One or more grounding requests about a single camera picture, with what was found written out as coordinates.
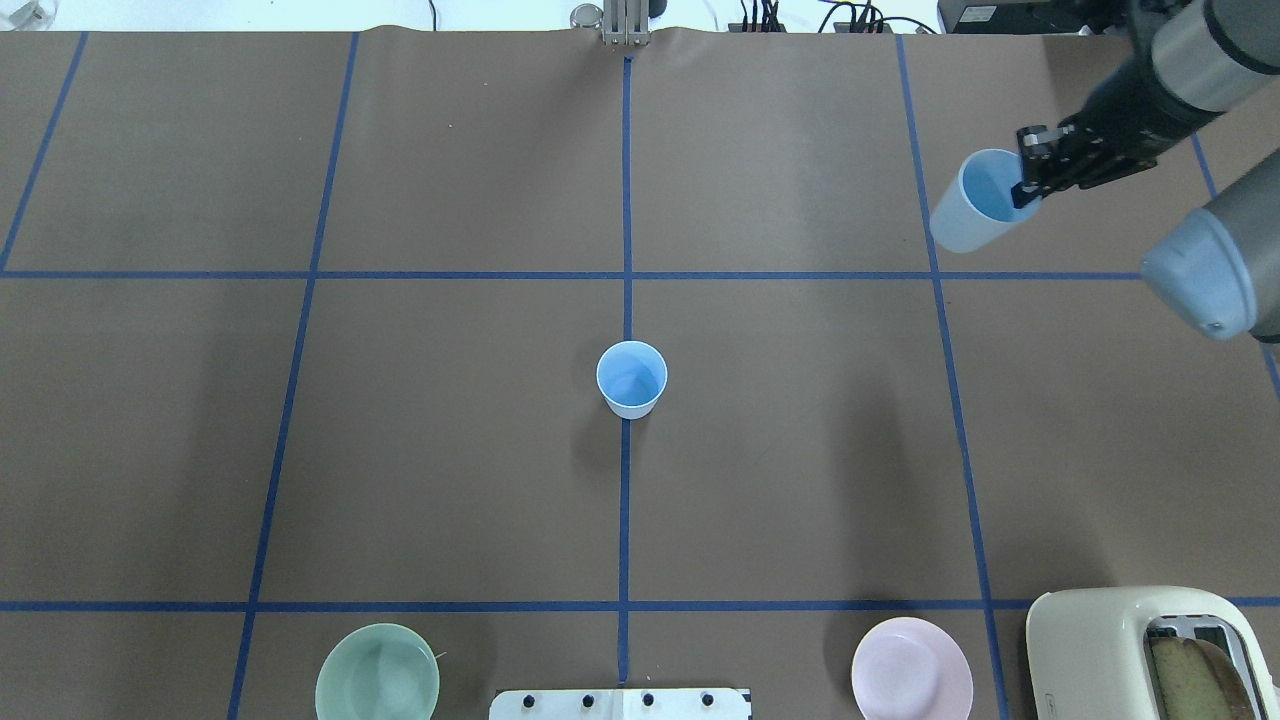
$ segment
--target blue tape line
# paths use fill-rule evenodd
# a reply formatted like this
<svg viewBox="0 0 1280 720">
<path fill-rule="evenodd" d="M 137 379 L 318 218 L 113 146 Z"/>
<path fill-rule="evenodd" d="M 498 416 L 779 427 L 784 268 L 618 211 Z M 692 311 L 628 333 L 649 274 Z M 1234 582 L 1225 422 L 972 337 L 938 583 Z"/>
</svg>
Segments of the blue tape line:
<svg viewBox="0 0 1280 720">
<path fill-rule="evenodd" d="M 613 601 L 545 602 L 259 602 L 259 612 L 617 612 Z"/>
<path fill-rule="evenodd" d="M 913 612 L 982 610 L 980 600 L 641 600 L 632 612 Z"/>
<path fill-rule="evenodd" d="M 631 255 L 631 63 L 622 59 L 622 340 L 632 338 L 635 266 Z M 618 452 L 618 687 L 627 682 L 631 656 L 631 420 L 622 420 Z"/>
<path fill-rule="evenodd" d="M 306 270 L 4 270 L 4 279 L 35 281 L 305 281 Z"/>
<path fill-rule="evenodd" d="M 622 420 L 622 483 L 618 488 L 618 687 L 627 682 L 631 657 L 631 420 Z"/>
<path fill-rule="evenodd" d="M 1280 596 L 1228 597 L 1238 607 L 1280 607 Z M 992 610 L 1028 610 L 1034 600 L 992 600 Z M 511 602 L 448 602 L 448 601 L 371 601 L 325 602 L 284 601 L 259 602 L 257 615 L 264 614 L 541 614 L 541 612 L 923 612 L 978 611 L 987 607 L 982 600 L 636 600 L 603 601 L 511 601 Z M 0 612 L 224 612 L 238 614 L 250 609 L 247 602 L 170 602 L 170 601 L 0 601 Z"/>
<path fill-rule="evenodd" d="M 1032 603 L 1036 602 L 1029 597 L 1009 598 L 1009 600 L 992 600 L 992 610 L 1030 610 Z"/>
<path fill-rule="evenodd" d="M 1276 359 L 1265 346 L 1262 347 L 1262 361 L 1267 364 L 1267 373 L 1271 375 L 1271 386 L 1276 389 L 1276 400 L 1280 400 L 1280 368 L 1276 368 Z"/>
<path fill-rule="evenodd" d="M 1229 597 L 1228 602 L 1236 607 L 1280 607 L 1280 597 Z"/>
<path fill-rule="evenodd" d="M 324 281 L 620 281 L 617 272 L 320 270 Z"/>
<path fill-rule="evenodd" d="M 1138 281 L 1138 273 L 1093 272 L 635 272 L 632 281 Z M 0 270 L 0 279 L 51 281 L 626 281 L 613 270 Z M 631 304 L 625 302 L 625 310 Z"/>
<path fill-rule="evenodd" d="M 0 601 L 0 612 L 244 612 L 247 609 L 247 602 Z"/>
<path fill-rule="evenodd" d="M 1140 281 L 1139 273 L 938 272 L 941 281 Z"/>
<path fill-rule="evenodd" d="M 284 405 L 280 410 L 280 429 L 275 439 L 275 456 L 271 460 L 271 479 L 266 488 L 266 502 L 262 507 L 262 527 L 257 536 L 257 552 L 253 559 L 253 575 L 250 580 L 248 610 L 244 612 L 244 626 L 241 632 L 239 655 L 236 660 L 236 675 L 232 680 L 230 701 L 227 703 L 227 720 L 239 715 L 241 693 L 244 689 L 244 673 L 248 667 L 250 644 L 253 639 L 253 621 L 259 594 L 262 589 L 262 570 L 266 566 L 266 550 L 271 539 L 271 523 L 275 516 L 275 498 L 280 487 L 280 470 L 284 466 L 284 450 L 289 439 L 289 423 L 293 419 L 293 398 L 298 389 L 298 370 L 302 366 L 302 350 L 307 340 L 307 323 L 311 319 L 311 302 L 315 297 L 315 273 L 320 265 L 320 252 L 324 247 L 324 229 L 329 215 L 329 199 L 333 193 L 333 178 L 338 172 L 338 152 L 342 149 L 342 129 L 347 119 L 347 101 L 351 97 L 351 78 L 356 69 L 356 50 L 360 47 L 360 33 L 351 33 L 351 47 L 347 51 L 347 72 L 342 81 L 342 96 L 338 100 L 338 118 L 334 120 L 333 145 L 329 149 L 329 169 L 325 174 L 324 191 L 320 195 L 320 211 L 316 217 L 316 234 L 311 246 L 311 275 L 302 293 L 302 311 L 298 314 L 298 332 L 293 341 L 293 360 L 289 365 L 289 380 L 284 389 Z"/>
<path fill-rule="evenodd" d="M 618 601 L 631 600 L 631 420 L 622 420 L 618 488 Z"/>
<path fill-rule="evenodd" d="M 618 687 L 627 684 L 631 676 L 631 615 L 618 611 Z"/>
<path fill-rule="evenodd" d="M 631 340 L 631 56 L 622 59 L 622 340 Z"/>
<path fill-rule="evenodd" d="M 924 272 L 641 272 L 632 273 L 637 281 L 927 281 L 933 275 Z"/>
<path fill-rule="evenodd" d="M 49 117 L 45 127 L 45 136 L 40 140 L 40 150 L 36 151 L 36 160 L 27 173 L 27 184 L 22 188 L 18 199 L 18 209 L 13 214 L 13 223 L 9 224 L 9 234 L 4 241 L 4 250 L 0 250 L 0 270 L 9 264 L 9 255 L 13 254 L 13 243 L 18 241 L 18 228 L 22 227 L 22 218 L 27 214 L 27 202 L 31 201 L 31 192 L 36 190 L 36 178 L 40 177 L 40 168 L 45 164 L 45 154 L 49 152 L 49 143 L 54 140 L 54 129 L 58 128 L 58 119 L 63 117 L 63 106 L 67 104 L 67 95 L 72 91 L 72 81 L 76 79 L 76 70 L 79 68 L 81 58 L 84 55 L 84 45 L 88 42 L 88 33 L 82 32 L 79 42 L 76 44 L 76 53 L 72 63 L 67 68 L 67 77 L 63 78 L 63 88 L 58 92 L 58 101 L 54 102 L 54 111 Z"/>
<path fill-rule="evenodd" d="M 1217 183 L 1213 182 L 1213 173 L 1208 169 L 1208 158 L 1204 156 L 1204 146 L 1201 145 L 1199 133 L 1192 133 L 1192 147 L 1196 149 L 1196 160 L 1201 165 L 1201 174 L 1204 176 L 1208 196 L 1217 197 Z"/>
<path fill-rule="evenodd" d="M 897 68 L 902 81 L 902 104 L 906 111 L 908 133 L 911 141 L 911 163 L 915 165 L 915 190 L 920 204 L 920 224 L 924 228 L 924 242 L 929 252 L 929 270 L 933 273 L 933 302 L 938 314 L 938 331 L 942 337 L 942 355 L 947 366 L 947 387 L 951 391 L 951 416 L 956 427 L 956 441 L 960 445 L 960 457 L 964 462 L 965 495 L 969 501 L 969 530 L 973 537 L 973 555 L 978 566 L 978 587 L 982 592 L 983 615 L 987 621 L 987 644 L 991 655 L 991 673 L 996 683 L 996 702 L 1001 720 L 1009 720 L 1009 700 L 1005 696 L 1005 667 L 1000 656 L 1000 635 L 996 632 L 996 614 L 991 606 L 991 579 L 987 573 L 987 548 L 982 539 L 982 520 L 978 514 L 978 493 L 973 482 L 973 464 L 969 457 L 969 437 L 964 425 L 964 406 L 960 402 L 960 383 L 956 378 L 955 355 L 951 348 L 951 327 L 947 322 L 946 299 L 942 293 L 942 277 L 938 273 L 938 251 L 929 231 L 929 197 L 924 186 L 924 160 L 920 155 L 920 138 L 915 126 L 915 104 L 911 99 L 911 76 L 906 65 L 906 49 L 902 36 L 893 36 L 897 44 Z"/>
</svg>

